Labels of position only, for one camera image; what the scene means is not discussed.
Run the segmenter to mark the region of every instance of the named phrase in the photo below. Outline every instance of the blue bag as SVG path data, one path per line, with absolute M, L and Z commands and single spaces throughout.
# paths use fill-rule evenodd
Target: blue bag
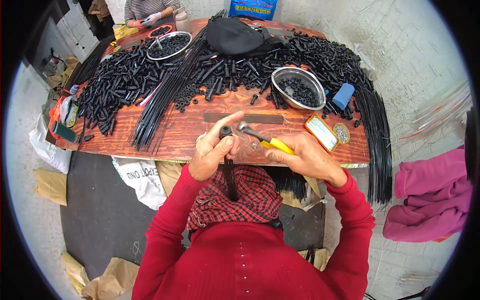
M 247 15 L 272 20 L 278 0 L 231 0 L 228 16 Z

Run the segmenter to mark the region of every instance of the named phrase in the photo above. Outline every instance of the red sweater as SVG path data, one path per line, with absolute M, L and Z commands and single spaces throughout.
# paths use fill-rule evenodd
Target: red sweater
M 132 299 L 362 299 L 367 288 L 372 209 L 348 171 L 341 188 L 327 184 L 342 217 L 340 243 L 320 272 L 283 232 L 264 224 L 213 223 L 192 234 L 182 254 L 182 232 L 199 190 L 184 166 L 146 235 Z

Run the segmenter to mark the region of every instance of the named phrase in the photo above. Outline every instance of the wood grain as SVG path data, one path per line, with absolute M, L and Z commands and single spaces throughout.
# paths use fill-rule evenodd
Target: wood grain
M 192 35 L 195 36 L 207 24 L 207 19 L 192 20 Z M 293 26 L 290 24 L 266 21 L 267 27 L 278 29 L 292 29 L 302 31 L 309 35 L 317 35 L 324 37 L 323 34 L 315 32 L 310 29 Z M 118 40 L 118 44 L 127 44 L 136 39 L 145 39 L 149 34 L 148 30 L 140 31 L 139 33 L 127 36 Z M 109 46 L 105 54 L 110 53 L 114 47 Z M 103 136 L 97 127 L 85 131 L 85 136 L 94 134 L 95 137 L 83 142 L 80 151 L 98 153 L 105 155 L 117 156 L 131 156 L 142 158 L 154 158 L 165 160 L 181 160 L 189 161 L 195 151 L 195 143 L 198 136 L 205 133 L 212 128 L 213 123 L 204 123 L 204 113 L 233 113 L 238 110 L 243 110 L 245 113 L 265 114 L 265 115 L 283 115 L 285 121 L 283 125 L 276 124 L 251 124 L 251 127 L 257 130 L 264 136 L 278 137 L 282 134 L 306 131 L 305 121 L 314 113 L 309 110 L 298 110 L 288 108 L 286 110 L 277 110 L 272 101 L 266 100 L 266 95 L 269 94 L 267 89 L 263 95 L 259 95 L 254 105 L 250 104 L 250 100 L 254 93 L 258 93 L 257 89 L 247 91 L 244 86 L 238 88 L 237 92 L 227 91 L 223 95 L 213 96 L 211 102 L 207 102 L 204 96 L 197 96 L 198 104 L 190 104 L 184 113 L 173 109 L 169 109 L 172 113 L 169 118 L 165 114 L 160 128 L 162 126 L 167 129 L 164 132 L 163 139 L 157 147 L 151 146 L 149 151 L 135 151 L 135 149 L 128 142 L 130 133 L 135 127 L 135 124 L 140 117 L 143 108 L 141 107 L 123 107 L 117 114 L 117 125 L 112 136 Z M 333 127 L 336 123 L 344 123 L 348 130 L 350 130 L 350 141 L 347 144 L 340 144 L 331 154 L 333 158 L 342 164 L 346 163 L 368 163 L 370 162 L 367 140 L 365 136 L 365 129 L 363 124 L 358 128 L 353 126 L 356 119 L 360 118 L 359 113 L 354 113 L 354 119 L 347 121 L 341 117 L 335 116 L 333 113 L 328 116 L 325 122 Z M 83 126 L 83 119 L 78 119 L 73 130 L 80 133 Z M 238 164 L 257 164 L 257 165 L 271 165 L 272 163 L 264 157 L 265 148 L 260 146 L 258 140 L 254 137 L 244 135 L 236 132 L 241 138 L 240 150 L 234 162 Z M 64 139 L 57 140 L 58 147 L 70 150 L 76 150 L 78 144 L 70 143 Z

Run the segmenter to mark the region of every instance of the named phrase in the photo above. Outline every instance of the stainless steel bowl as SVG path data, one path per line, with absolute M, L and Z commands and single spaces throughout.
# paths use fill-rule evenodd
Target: stainless steel bowl
M 289 79 L 292 77 L 298 77 L 306 85 L 308 85 L 317 95 L 319 106 L 315 108 L 311 108 L 306 106 L 297 100 L 290 97 L 285 91 L 282 91 L 280 87 L 277 85 L 277 82 L 282 81 L 282 79 Z M 298 109 L 309 109 L 309 110 L 320 110 L 324 108 L 326 98 L 325 98 L 325 90 L 322 84 L 318 81 L 318 79 L 310 72 L 307 72 L 300 68 L 295 67 L 283 67 L 278 68 L 272 73 L 272 83 L 275 89 L 279 92 L 280 97 L 285 100 L 291 107 L 298 108 Z
M 188 41 L 188 43 L 185 45 L 185 47 L 183 47 L 182 49 L 178 50 L 177 52 L 173 53 L 173 54 L 170 54 L 168 56 L 164 56 L 164 57 L 160 57 L 160 58 L 152 58 L 149 54 L 148 54 L 148 51 L 147 51 L 147 57 L 151 60 L 173 60 L 175 59 L 178 55 L 181 55 L 185 52 L 185 50 L 188 48 L 188 46 L 190 46 L 190 43 L 192 42 L 192 35 L 186 31 L 174 31 L 174 32 L 170 32 L 170 33 L 167 33 L 166 35 L 162 35 L 161 37 L 158 37 L 157 38 L 157 41 L 158 42 L 161 42 L 163 41 L 164 39 L 167 39 L 167 38 L 170 38 L 172 36 L 177 36 L 177 35 L 184 35 L 184 36 L 188 36 L 190 39 Z M 149 47 L 148 49 L 152 48 L 152 47 L 158 47 L 158 44 L 157 42 L 153 42 Z

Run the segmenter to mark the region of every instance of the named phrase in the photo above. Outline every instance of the pink jacket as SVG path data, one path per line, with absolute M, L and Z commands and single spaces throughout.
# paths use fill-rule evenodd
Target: pink jacket
M 465 151 L 454 149 L 429 160 L 399 165 L 395 196 L 405 198 L 387 213 L 386 239 L 425 242 L 458 232 L 467 219 L 472 186 L 467 181 Z

